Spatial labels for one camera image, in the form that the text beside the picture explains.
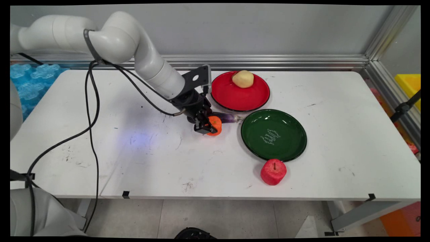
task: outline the red plate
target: red plate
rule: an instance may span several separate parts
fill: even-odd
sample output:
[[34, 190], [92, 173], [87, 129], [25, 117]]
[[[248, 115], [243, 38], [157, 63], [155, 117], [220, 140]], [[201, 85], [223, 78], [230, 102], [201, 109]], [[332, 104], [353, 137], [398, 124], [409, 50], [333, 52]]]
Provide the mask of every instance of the red plate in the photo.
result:
[[254, 84], [248, 88], [240, 88], [233, 83], [232, 77], [238, 71], [229, 71], [219, 75], [212, 82], [212, 98], [222, 107], [247, 112], [261, 108], [270, 97], [267, 83], [254, 74]]

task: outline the yellow box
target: yellow box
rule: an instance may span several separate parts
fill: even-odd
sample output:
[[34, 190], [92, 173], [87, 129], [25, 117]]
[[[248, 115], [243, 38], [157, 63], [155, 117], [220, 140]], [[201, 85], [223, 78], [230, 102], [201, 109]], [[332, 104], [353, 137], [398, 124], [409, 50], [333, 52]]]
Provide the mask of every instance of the yellow box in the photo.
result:
[[[409, 98], [421, 89], [421, 74], [399, 74], [394, 79]], [[421, 112], [421, 99], [415, 105]]]

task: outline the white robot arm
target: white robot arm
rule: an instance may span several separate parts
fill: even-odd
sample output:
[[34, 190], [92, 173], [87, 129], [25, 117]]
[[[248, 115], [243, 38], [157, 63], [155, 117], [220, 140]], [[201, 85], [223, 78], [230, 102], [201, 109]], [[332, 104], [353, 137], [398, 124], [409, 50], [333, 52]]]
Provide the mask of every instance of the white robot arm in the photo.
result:
[[[139, 22], [126, 12], [113, 13], [101, 30], [91, 20], [77, 16], [48, 15], [28, 28], [11, 23], [10, 54], [39, 49], [91, 53], [84, 30], [94, 30], [88, 32], [88, 39], [102, 59], [123, 63], [134, 56], [136, 73], [178, 110], [184, 111], [188, 121], [196, 124], [194, 131], [217, 132], [207, 118], [212, 113], [206, 99], [212, 81], [210, 66], [180, 75], [160, 56]], [[203, 88], [203, 93], [197, 93], [194, 89], [197, 86]]]
[[182, 91], [184, 78], [165, 61], [139, 22], [126, 12], [115, 12], [101, 30], [89, 19], [77, 16], [48, 15], [30, 27], [10, 24], [10, 54], [39, 49], [59, 49], [90, 53], [83, 31], [96, 52], [112, 63], [135, 57], [135, 71], [158, 93], [173, 99]]

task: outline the plate rim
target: plate rim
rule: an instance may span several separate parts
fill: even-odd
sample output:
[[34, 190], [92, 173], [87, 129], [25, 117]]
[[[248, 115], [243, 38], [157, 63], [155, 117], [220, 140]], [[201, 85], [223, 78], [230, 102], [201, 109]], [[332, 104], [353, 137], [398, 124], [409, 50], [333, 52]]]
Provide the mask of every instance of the plate rim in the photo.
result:
[[[218, 78], [218, 77], [220, 77], [221, 75], [224, 75], [224, 74], [226, 74], [226, 73], [229, 73], [229, 72], [239, 72], [239, 71], [227, 71], [227, 72], [224, 72], [224, 73], [221, 73], [220, 75], [218, 75], [217, 77], [215, 77], [215, 79], [212, 81], [212, 83], [211, 83], [211, 85], [213, 84], [213, 82]], [[254, 110], [257, 110], [257, 109], [259, 109], [259, 108], [261, 108], [262, 106], [264, 106], [268, 101], [269, 101], [269, 99], [270, 99], [270, 93], [271, 93], [271, 91], [270, 91], [270, 87], [269, 87], [269, 84], [267, 84], [267, 82], [263, 79], [263, 78], [261, 78], [262, 80], [263, 80], [263, 82], [267, 85], [267, 87], [269, 88], [269, 96], [267, 97], [267, 100], [261, 105], [261, 106], [259, 106], [259, 107], [257, 107], [257, 108], [255, 108], [255, 109], [250, 109], [250, 110], [235, 110], [235, 109], [230, 109], [230, 108], [228, 108], [228, 107], [225, 107], [224, 105], [222, 105], [222, 104], [220, 104], [215, 98], [214, 98], [214, 96], [212, 95], [212, 92], [211, 92], [211, 97], [212, 97], [212, 99], [218, 104], [218, 105], [220, 105], [221, 107], [223, 107], [223, 108], [225, 108], [225, 109], [228, 109], [228, 110], [230, 110], [230, 111], [234, 111], [234, 112], [250, 112], [250, 111], [254, 111]]]
[[[300, 125], [300, 127], [303, 129], [303, 132], [304, 132], [304, 139], [305, 139], [305, 144], [304, 144], [304, 146], [303, 146], [303, 149], [295, 156], [295, 157], [293, 157], [293, 158], [291, 158], [291, 159], [289, 159], [289, 160], [281, 160], [282, 162], [287, 162], [287, 161], [292, 161], [292, 160], [294, 160], [294, 159], [296, 159], [297, 157], [299, 157], [301, 154], [303, 154], [303, 152], [304, 152], [304, 150], [306, 149], [306, 147], [307, 147], [307, 134], [306, 134], [306, 130], [304, 129], [304, 127], [303, 127], [303, 125], [301, 125], [301, 123], [296, 119], [296, 118], [294, 118], [291, 114], [288, 114], [288, 113], [286, 113], [286, 112], [284, 112], [284, 111], [281, 111], [281, 110], [278, 110], [278, 109], [260, 109], [260, 110], [257, 110], [257, 111], [255, 111], [255, 112], [253, 112], [253, 113], [256, 113], [256, 112], [260, 112], [260, 111], [265, 111], [265, 110], [274, 110], [274, 111], [278, 111], [278, 112], [282, 112], [282, 113], [284, 113], [284, 114], [286, 114], [286, 115], [288, 115], [288, 116], [290, 116], [291, 118], [293, 118], [294, 120], [296, 120], [297, 121], [297, 123]], [[265, 160], [265, 161], [268, 161], [268, 160], [266, 160], [266, 158], [265, 157], [262, 157], [262, 156], [260, 156], [259, 154], [256, 154], [247, 144], [246, 144], [246, 142], [245, 142], [245, 139], [243, 138], [243, 123], [245, 122], [245, 120], [249, 117], [249, 116], [251, 116], [253, 113], [251, 113], [251, 114], [249, 114], [246, 118], [244, 118], [243, 119], [243, 121], [242, 121], [242, 125], [241, 125], [241, 127], [240, 127], [240, 137], [242, 138], [242, 142], [245, 144], [245, 146], [248, 148], [248, 150], [249, 151], [251, 151], [254, 155], [256, 155], [256, 156], [258, 156], [259, 158], [261, 158], [261, 159], [263, 159], [263, 160]]]

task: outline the purple eggplant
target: purple eggplant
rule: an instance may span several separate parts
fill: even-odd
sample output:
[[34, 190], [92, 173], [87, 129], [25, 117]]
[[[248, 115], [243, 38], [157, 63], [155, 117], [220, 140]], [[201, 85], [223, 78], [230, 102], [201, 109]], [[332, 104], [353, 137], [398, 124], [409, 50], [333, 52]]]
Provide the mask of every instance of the purple eggplant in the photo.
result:
[[217, 116], [219, 119], [221, 119], [221, 123], [237, 123], [243, 118], [241, 116], [237, 116], [234, 114], [229, 113], [222, 113], [222, 112], [212, 112], [210, 116]]

